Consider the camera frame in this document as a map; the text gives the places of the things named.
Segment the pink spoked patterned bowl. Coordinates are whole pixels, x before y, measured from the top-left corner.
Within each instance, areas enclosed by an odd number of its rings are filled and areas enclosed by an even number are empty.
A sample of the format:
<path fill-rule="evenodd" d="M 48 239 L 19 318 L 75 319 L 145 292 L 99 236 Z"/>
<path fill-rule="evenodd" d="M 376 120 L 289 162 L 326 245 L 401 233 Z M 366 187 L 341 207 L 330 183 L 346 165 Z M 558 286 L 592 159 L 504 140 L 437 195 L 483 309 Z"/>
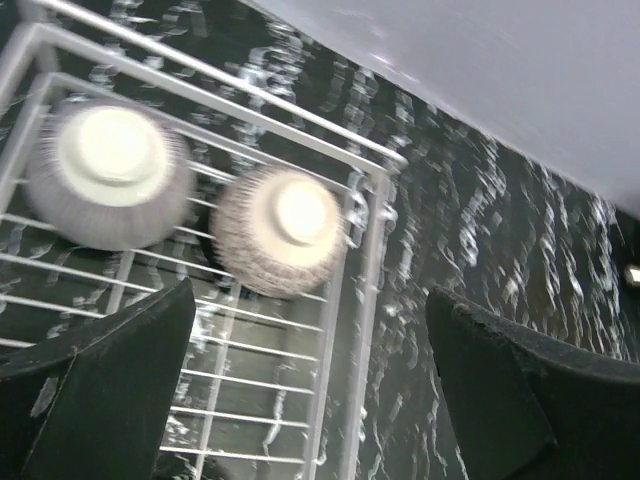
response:
<path fill-rule="evenodd" d="M 208 227 L 224 269 L 245 288 L 280 299 L 325 283 L 345 237 L 334 194 L 307 173 L 273 165 L 224 187 Z"/>

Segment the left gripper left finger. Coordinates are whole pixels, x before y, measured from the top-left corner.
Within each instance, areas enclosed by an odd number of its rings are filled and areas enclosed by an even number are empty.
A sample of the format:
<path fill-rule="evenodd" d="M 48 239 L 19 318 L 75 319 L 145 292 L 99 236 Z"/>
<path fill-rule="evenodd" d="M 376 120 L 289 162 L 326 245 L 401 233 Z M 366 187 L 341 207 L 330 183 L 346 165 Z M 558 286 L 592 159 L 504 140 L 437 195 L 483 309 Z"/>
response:
<path fill-rule="evenodd" d="M 2 478 L 151 478 L 195 310 L 185 279 L 2 357 Z"/>

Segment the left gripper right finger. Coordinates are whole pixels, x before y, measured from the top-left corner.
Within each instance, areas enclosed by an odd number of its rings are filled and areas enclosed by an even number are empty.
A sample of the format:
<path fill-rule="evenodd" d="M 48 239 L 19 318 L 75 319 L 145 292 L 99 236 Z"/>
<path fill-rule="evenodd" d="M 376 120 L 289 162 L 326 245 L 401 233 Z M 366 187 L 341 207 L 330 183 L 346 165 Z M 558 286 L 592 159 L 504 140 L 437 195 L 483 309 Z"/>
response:
<path fill-rule="evenodd" d="M 494 315 L 441 287 L 429 342 L 472 479 L 636 479 L 639 366 Z"/>

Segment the purple striped bowl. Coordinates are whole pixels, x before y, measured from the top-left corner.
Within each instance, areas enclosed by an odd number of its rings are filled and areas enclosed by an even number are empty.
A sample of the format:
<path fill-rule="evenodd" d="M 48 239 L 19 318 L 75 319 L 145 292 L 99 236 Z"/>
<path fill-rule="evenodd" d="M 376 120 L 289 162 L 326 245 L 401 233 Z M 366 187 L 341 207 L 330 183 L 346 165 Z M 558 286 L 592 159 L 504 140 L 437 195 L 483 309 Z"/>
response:
<path fill-rule="evenodd" d="M 64 238 L 103 251 L 164 240 L 196 186 L 187 142 L 142 109 L 88 100 L 47 118 L 26 163 L 34 213 Z"/>

